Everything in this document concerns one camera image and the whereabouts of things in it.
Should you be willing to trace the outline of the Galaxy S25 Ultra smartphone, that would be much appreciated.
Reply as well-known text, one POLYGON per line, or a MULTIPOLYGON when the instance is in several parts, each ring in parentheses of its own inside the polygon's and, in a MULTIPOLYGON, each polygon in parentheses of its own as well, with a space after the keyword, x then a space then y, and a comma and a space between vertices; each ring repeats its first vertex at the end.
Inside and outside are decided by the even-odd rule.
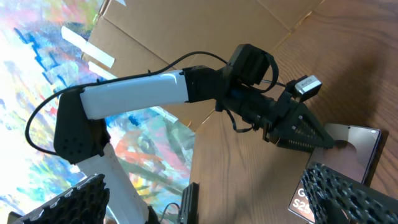
POLYGON ((321 163, 365 183, 381 140, 381 130, 362 126, 327 123, 325 129, 335 140, 332 149, 316 149, 307 164, 321 163))

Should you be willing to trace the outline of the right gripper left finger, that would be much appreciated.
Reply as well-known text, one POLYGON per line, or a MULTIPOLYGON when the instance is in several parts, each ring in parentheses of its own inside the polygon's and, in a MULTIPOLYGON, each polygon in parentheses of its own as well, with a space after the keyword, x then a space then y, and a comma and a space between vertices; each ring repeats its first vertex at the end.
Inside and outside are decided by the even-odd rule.
POLYGON ((110 198, 104 178, 103 174, 85 178, 13 224, 102 224, 110 198))

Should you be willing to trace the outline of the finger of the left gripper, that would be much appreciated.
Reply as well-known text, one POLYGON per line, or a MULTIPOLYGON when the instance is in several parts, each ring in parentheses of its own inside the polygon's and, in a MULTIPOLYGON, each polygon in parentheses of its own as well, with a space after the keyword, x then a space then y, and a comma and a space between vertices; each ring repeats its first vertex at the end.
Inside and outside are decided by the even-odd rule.
POLYGON ((277 147, 309 153, 316 148, 331 149, 335 143, 307 106, 296 101, 269 130, 269 141, 277 147))

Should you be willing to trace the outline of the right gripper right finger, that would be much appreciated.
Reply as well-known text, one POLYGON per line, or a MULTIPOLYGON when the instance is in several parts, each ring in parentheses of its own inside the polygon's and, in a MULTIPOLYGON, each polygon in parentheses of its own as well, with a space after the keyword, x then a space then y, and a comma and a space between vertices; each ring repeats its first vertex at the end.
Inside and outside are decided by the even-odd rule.
POLYGON ((313 162, 301 178, 314 223, 397 223, 397 200, 324 164, 313 162))

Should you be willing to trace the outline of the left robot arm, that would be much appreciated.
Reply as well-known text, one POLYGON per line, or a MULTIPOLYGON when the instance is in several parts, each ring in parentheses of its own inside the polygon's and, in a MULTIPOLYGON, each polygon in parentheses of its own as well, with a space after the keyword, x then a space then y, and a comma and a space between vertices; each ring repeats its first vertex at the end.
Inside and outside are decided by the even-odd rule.
POLYGON ((239 115, 249 130, 278 147, 310 152, 330 149, 333 138, 305 105, 321 82, 304 76, 286 84, 278 99, 258 89, 267 70, 271 86, 279 69, 273 56, 253 45, 236 47, 218 70, 204 66, 162 70, 66 89, 60 96, 53 146, 61 158, 84 174, 101 174, 109 188, 105 197, 118 223, 157 223, 152 207, 138 195, 116 159, 106 129, 108 116, 152 106, 215 100, 217 111, 239 115))

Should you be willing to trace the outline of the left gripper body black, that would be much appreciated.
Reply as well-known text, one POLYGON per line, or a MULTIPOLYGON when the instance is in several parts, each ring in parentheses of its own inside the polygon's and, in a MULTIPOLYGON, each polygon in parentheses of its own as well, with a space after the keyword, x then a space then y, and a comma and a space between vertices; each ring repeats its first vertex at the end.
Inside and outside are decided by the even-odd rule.
POLYGON ((288 123, 292 121, 289 111, 294 109, 292 97, 293 94, 284 90, 278 100, 274 100, 246 87, 239 87, 216 101, 215 110, 227 112, 237 133, 262 129, 263 140, 288 143, 294 141, 294 130, 288 123))

